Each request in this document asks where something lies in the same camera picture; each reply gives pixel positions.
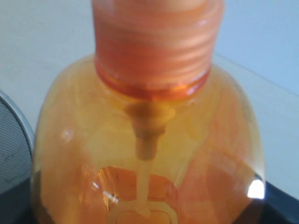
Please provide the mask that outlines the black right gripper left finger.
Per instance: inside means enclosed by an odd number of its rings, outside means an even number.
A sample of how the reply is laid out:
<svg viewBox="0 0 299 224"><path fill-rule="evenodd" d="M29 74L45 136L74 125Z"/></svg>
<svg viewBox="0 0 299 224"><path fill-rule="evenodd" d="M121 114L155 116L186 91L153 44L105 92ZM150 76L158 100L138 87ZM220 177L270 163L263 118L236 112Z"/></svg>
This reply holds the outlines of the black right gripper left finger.
<svg viewBox="0 0 299 224"><path fill-rule="evenodd" d="M35 209L40 205L40 174L26 179L0 195L2 224L37 224Z"/></svg>

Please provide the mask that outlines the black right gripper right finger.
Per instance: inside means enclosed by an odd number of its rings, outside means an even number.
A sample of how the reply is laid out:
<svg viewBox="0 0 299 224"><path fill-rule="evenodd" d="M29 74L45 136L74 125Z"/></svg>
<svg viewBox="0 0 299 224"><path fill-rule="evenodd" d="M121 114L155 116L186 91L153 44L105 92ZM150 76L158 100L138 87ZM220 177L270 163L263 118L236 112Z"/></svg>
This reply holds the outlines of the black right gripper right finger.
<svg viewBox="0 0 299 224"><path fill-rule="evenodd" d="M256 224L297 224L299 201L274 185L254 181Z"/></svg>

